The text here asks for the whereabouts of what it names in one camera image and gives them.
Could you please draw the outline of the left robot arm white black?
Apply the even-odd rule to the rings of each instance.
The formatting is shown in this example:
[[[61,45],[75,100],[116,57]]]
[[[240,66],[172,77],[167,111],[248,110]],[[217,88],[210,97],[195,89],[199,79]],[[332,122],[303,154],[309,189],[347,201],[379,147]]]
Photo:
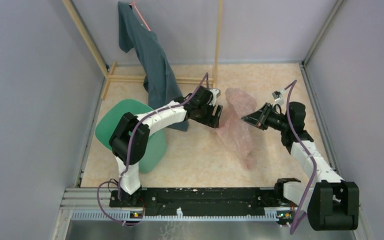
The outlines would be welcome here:
[[[221,91],[199,85],[186,97],[178,97],[155,110],[133,115],[125,113],[109,138],[109,146],[119,168],[118,192],[129,207],[140,202],[139,162],[144,157],[148,140],[154,133],[173,124],[193,120],[218,128],[222,105],[217,104]]]

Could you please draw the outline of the pink plastic trash bag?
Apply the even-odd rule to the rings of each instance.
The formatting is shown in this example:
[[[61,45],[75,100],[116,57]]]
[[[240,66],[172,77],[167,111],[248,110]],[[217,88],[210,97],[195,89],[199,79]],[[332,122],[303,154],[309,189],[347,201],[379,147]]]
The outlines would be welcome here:
[[[242,120],[256,111],[257,102],[246,91],[229,87],[224,96],[227,108],[222,110],[219,127],[215,130],[223,144],[239,158],[244,169],[254,168],[256,161],[251,156],[254,143],[250,131],[250,125]]]

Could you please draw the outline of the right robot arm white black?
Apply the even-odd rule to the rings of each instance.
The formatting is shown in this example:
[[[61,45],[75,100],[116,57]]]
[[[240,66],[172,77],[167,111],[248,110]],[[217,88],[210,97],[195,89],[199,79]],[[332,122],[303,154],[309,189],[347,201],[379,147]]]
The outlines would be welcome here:
[[[314,139],[305,130],[305,117],[305,105],[292,101],[285,113],[278,113],[273,105],[265,103],[241,120],[260,130],[280,131],[282,145],[309,178],[307,184],[289,181],[273,192],[273,200],[279,206],[287,206],[290,202],[298,204],[296,212],[300,216],[292,221],[292,232],[304,218],[315,231],[356,230],[359,187],[353,181],[344,180],[322,157]]]

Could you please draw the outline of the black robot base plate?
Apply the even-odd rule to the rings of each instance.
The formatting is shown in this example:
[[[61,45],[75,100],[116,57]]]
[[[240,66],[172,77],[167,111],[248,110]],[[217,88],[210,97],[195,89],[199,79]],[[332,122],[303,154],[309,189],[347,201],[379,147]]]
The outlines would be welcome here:
[[[174,216],[180,209],[186,217],[247,217],[263,216],[269,208],[296,207],[282,198],[273,187],[213,188],[140,188],[132,195],[111,192],[111,208],[139,208],[146,216]]]

